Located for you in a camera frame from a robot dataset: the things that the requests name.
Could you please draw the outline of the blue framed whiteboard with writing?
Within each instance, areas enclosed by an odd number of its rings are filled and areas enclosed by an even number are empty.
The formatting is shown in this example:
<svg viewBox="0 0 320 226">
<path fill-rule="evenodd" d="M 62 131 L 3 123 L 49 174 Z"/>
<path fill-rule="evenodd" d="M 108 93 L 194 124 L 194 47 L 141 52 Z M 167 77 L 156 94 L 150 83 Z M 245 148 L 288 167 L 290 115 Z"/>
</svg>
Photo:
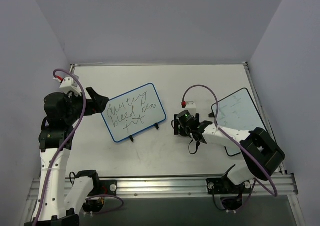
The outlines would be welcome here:
<svg viewBox="0 0 320 226">
<path fill-rule="evenodd" d="M 164 122 L 167 114 L 155 85 L 147 83 L 110 99 L 102 117 L 112 140 L 119 143 Z"/>
</svg>

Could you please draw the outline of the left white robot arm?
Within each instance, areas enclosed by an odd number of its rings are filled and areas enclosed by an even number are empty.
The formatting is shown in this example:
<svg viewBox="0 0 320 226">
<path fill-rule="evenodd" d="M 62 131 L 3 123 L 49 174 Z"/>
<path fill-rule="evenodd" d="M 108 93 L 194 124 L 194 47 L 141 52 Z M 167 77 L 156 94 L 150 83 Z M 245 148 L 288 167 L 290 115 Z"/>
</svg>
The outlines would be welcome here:
<svg viewBox="0 0 320 226">
<path fill-rule="evenodd" d="M 27 225 L 79 225 L 79 213 L 86 198 L 100 192 L 96 170 L 78 172 L 68 195 L 64 191 L 75 130 L 84 116 L 102 113 L 109 101 L 92 87 L 86 90 L 89 99 L 74 89 L 53 92 L 44 98 L 46 117 L 39 135 L 40 187 L 33 216 Z"/>
</svg>

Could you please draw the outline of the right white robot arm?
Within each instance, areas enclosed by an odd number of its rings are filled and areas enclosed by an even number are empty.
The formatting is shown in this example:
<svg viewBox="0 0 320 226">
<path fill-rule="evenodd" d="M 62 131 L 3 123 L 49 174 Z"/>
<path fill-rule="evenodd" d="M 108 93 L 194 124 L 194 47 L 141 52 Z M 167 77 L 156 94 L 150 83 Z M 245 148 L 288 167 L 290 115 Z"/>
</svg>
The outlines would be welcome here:
<svg viewBox="0 0 320 226">
<path fill-rule="evenodd" d="M 227 192 L 234 192 L 240 184 L 260 179 L 268 181 L 285 159 L 285 153 L 263 128 L 238 130 L 219 126 L 212 121 L 202 121 L 189 110 L 174 115 L 174 134 L 190 137 L 200 144 L 238 148 L 244 162 L 229 168 L 222 177 L 222 186 Z"/>
</svg>

